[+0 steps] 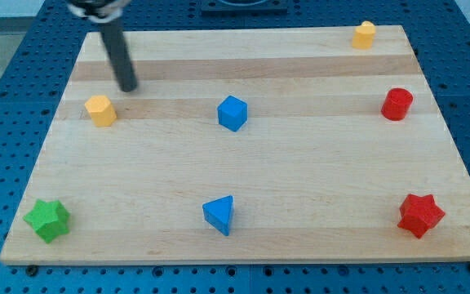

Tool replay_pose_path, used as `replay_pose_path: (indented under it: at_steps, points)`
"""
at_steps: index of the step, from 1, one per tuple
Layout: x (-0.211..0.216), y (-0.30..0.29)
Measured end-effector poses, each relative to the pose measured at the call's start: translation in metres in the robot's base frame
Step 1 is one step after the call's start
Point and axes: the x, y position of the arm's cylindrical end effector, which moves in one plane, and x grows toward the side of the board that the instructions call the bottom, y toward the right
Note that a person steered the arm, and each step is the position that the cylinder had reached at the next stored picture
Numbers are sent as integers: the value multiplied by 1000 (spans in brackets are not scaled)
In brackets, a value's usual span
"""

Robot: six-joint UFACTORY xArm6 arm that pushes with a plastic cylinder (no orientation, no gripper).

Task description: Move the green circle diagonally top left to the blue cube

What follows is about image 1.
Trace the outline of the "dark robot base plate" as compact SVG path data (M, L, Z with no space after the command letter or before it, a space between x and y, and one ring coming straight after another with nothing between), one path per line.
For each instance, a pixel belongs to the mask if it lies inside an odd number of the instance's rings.
M247 14L286 12L289 0L203 0L201 13L206 16L223 13Z

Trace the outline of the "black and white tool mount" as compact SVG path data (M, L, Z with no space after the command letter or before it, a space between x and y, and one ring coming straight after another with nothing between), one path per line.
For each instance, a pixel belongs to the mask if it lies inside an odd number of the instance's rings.
M67 0L68 9L77 17L94 23L108 23L122 16L131 0Z

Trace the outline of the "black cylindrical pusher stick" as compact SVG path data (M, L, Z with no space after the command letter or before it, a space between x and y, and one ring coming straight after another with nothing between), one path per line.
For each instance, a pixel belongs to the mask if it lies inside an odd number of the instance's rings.
M122 20L111 20L99 28L119 89L123 92L134 91L137 88L137 77L123 33Z

